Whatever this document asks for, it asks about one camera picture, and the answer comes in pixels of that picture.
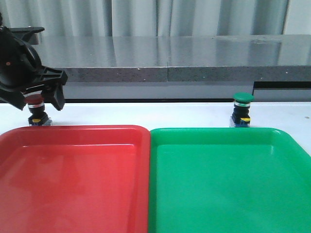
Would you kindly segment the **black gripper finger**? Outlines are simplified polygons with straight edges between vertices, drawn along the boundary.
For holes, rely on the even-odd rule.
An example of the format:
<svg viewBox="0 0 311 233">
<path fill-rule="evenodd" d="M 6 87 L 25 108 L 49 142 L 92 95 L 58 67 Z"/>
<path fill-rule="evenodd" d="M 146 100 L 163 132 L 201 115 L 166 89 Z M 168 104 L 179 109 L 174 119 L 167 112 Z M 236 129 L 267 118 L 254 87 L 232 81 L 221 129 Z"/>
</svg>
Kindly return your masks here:
<svg viewBox="0 0 311 233">
<path fill-rule="evenodd" d="M 18 85 L 16 87 L 8 87 L 0 84 L 0 100 L 8 103 L 20 110 L 25 107 L 25 97 L 23 95 L 26 85 Z"/>
<path fill-rule="evenodd" d="M 63 86 L 59 83 L 55 85 L 44 86 L 41 96 L 45 102 L 51 103 L 53 107 L 61 111 L 65 105 Z"/>
</svg>

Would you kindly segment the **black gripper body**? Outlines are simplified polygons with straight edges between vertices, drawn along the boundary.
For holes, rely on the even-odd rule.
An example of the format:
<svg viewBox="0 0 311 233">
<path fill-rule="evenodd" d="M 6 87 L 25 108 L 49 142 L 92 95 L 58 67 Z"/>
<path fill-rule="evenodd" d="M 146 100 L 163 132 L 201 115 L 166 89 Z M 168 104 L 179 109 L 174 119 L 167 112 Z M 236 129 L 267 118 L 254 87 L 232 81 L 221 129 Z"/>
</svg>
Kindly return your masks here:
<svg viewBox="0 0 311 233">
<path fill-rule="evenodd" d="M 31 44 L 16 38 L 8 27 L 0 27 L 0 83 L 26 85 L 24 94 L 28 94 L 57 83 L 64 86 L 67 80 L 65 71 L 42 65 Z"/>
</svg>

